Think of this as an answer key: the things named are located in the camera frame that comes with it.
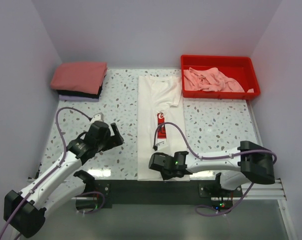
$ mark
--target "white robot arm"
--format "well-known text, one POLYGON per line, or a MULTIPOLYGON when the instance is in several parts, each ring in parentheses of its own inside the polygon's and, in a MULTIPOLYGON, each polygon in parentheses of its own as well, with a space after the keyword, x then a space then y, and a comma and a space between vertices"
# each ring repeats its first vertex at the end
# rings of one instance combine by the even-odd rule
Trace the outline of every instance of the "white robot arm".
POLYGON ((163 180, 208 170, 228 170, 218 179, 220 188, 228 191, 248 182, 264 185, 275 183, 273 153, 253 142, 241 141, 239 147, 200 153, 198 156, 188 151, 178 151, 174 156, 156 152, 150 158, 149 169, 159 171, 163 180))
MULTIPOLYGON (((89 159, 100 151, 107 151, 123 144, 117 126, 111 124, 114 135, 111 136, 109 126, 102 121, 95 121, 84 139, 81 134, 67 146, 65 159, 60 158, 38 179, 23 188, 20 192, 10 191, 4 199, 4 220, 8 221, 26 238, 35 235, 43 226, 46 217, 55 209, 85 190, 86 181, 75 177, 76 187, 65 188, 64 180, 79 169, 89 159)), ((273 184, 275 182, 273 157, 269 150, 249 141, 240 142, 240 146, 226 151, 207 152, 200 154, 199 159, 187 151, 179 151, 174 156, 156 152, 149 162, 149 168, 161 172, 163 180, 173 177, 183 177, 193 173, 208 170, 228 170, 222 175, 217 174, 212 189, 214 192, 233 191, 238 186, 253 182, 258 184, 273 184)), ((88 173, 86 178, 94 177, 88 173)))
POLYGON ((124 140, 116 124, 112 123, 111 127, 114 132, 112 136, 109 125, 102 121, 93 122, 88 132, 80 134, 68 144, 64 161, 61 161, 63 153, 33 183, 20 192, 11 190, 4 198, 3 218, 7 224, 12 225, 26 238, 30 238, 40 230, 46 217, 54 209, 81 194, 86 184, 80 178, 75 178, 76 187, 72 189, 66 189, 61 183, 96 153, 123 144, 124 140))

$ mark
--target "folded white t-shirt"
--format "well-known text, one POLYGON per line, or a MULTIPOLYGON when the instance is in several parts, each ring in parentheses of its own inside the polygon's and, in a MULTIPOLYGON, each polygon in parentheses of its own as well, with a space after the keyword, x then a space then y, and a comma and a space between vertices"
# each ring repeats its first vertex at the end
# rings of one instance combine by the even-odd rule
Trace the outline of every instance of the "folded white t-shirt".
MULTIPOLYGON (((139 76, 137 101, 137 178, 145 181, 160 181, 161 174, 149 169, 153 153, 153 141, 158 126, 158 114, 162 113, 165 122, 177 124, 185 133, 182 83, 180 77, 139 76)), ((173 156, 175 152, 186 151, 187 146, 179 131, 172 125, 165 126, 166 138, 158 152, 173 156)), ((188 181, 189 176, 175 177, 176 181, 188 181)))

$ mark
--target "red tray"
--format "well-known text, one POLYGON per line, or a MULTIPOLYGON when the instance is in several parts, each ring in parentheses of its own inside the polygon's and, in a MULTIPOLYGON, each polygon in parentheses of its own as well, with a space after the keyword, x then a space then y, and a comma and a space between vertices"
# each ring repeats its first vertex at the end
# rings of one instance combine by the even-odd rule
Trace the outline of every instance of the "red tray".
POLYGON ((182 55, 181 74, 182 94, 185 98, 252 100, 261 93, 251 59, 245 56, 182 55), (227 77, 237 80, 245 92, 185 90, 184 70, 189 69, 189 67, 195 70, 208 70, 216 67, 227 77), (247 92, 249 89, 253 89, 254 92, 247 92))

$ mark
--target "terrazzo table surface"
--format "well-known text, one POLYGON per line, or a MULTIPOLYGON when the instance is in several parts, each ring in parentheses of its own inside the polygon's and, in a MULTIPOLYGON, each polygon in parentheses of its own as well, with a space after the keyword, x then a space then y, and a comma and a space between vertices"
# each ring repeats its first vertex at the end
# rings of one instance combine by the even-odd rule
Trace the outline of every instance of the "terrazzo table surface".
MULTIPOLYGON (((107 124, 116 123, 123 136, 122 146, 98 153, 81 167, 96 179, 137 179, 137 100, 140 75, 181 76, 181 71, 179 69, 109 69, 103 82, 99 102, 60 101, 58 104, 58 109, 73 107, 91 117, 103 113, 104 121, 107 124)), ((188 142, 198 153, 238 147, 243 140, 257 143, 245 100, 183 98, 183 109, 188 142)), ((60 113, 59 123, 67 144, 78 134, 87 131, 90 126, 85 117, 68 109, 60 113)), ((56 125, 53 124, 41 160, 40 174, 60 157, 62 151, 62 141, 56 125)), ((212 177, 210 171, 190 176, 191 179, 212 177)))

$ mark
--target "pink cloth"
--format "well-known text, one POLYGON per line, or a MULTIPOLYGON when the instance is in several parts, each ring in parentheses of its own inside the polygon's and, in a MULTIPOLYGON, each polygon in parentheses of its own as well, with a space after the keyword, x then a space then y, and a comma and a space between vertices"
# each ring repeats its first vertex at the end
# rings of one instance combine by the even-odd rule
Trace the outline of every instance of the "pink cloth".
POLYGON ((208 70, 184 70, 184 88, 187 91, 244 93, 242 86, 233 78, 225 76, 216 67, 208 70))
POLYGON ((62 63, 51 81, 54 90, 69 90, 97 94, 107 72, 106 62, 62 63))

